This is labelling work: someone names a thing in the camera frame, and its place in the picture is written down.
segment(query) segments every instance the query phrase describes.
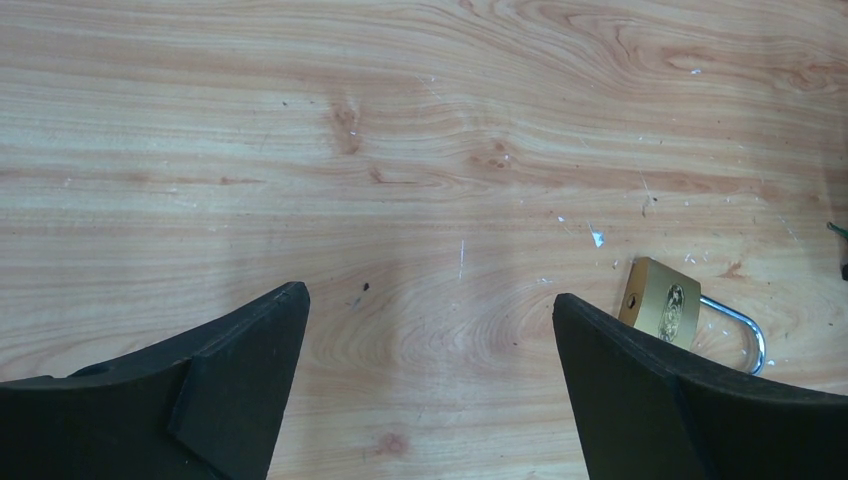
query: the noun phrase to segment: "padlock shackle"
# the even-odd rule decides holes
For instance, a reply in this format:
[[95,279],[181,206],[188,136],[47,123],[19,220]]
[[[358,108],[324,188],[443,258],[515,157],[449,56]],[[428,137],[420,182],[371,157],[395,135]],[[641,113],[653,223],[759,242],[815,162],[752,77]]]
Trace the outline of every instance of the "padlock shackle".
[[712,298],[707,297],[705,295],[701,295],[701,303],[712,308],[713,310],[721,312],[727,315],[728,317],[745,324],[748,328],[751,329],[751,332],[753,333],[754,338],[757,341],[757,349],[759,351],[757,352],[757,360],[754,363],[754,367],[751,369],[750,373],[751,375],[759,375],[760,372],[763,371],[763,366],[765,366],[766,362],[766,337],[765,335],[763,335],[763,330],[760,328],[759,325],[757,325],[757,322],[751,320],[751,317],[739,313],[726,305],[722,305],[721,303],[718,303]]

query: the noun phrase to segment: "padlock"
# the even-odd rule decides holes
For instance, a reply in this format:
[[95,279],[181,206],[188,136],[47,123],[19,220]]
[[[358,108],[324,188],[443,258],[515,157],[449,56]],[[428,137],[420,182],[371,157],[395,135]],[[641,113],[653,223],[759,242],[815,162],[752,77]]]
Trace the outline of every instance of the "padlock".
[[701,304],[741,322],[751,330],[757,356],[750,373],[759,375],[765,364],[762,329],[747,315],[701,295],[701,284],[649,257],[637,258],[630,269],[618,319],[660,340],[689,350],[698,329]]

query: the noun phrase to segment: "black plastic part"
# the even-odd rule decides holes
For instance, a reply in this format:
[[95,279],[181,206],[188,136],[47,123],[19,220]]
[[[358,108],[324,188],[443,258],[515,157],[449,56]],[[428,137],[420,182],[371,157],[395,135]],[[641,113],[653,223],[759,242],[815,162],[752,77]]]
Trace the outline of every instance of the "black plastic part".
[[308,313],[288,283],[67,378],[0,383],[0,476],[264,479]]
[[594,479],[834,478],[848,471],[848,397],[726,368],[571,294],[554,331]]

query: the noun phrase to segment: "wood grain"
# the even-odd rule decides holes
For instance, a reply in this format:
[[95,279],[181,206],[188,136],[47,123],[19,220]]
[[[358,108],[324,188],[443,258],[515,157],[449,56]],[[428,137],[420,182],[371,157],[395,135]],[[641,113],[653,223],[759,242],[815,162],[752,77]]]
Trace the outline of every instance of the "wood grain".
[[3,0],[0,378],[303,280],[271,478],[580,478],[550,308],[615,314],[650,255],[760,322],[766,378],[848,394],[846,13]]

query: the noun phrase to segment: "gold padlock body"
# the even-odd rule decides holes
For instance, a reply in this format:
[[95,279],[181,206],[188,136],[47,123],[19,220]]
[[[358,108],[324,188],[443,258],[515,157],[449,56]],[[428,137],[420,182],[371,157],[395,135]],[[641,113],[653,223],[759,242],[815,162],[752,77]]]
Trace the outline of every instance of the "gold padlock body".
[[689,350],[698,328],[700,301],[700,283],[652,258],[637,258],[618,319]]

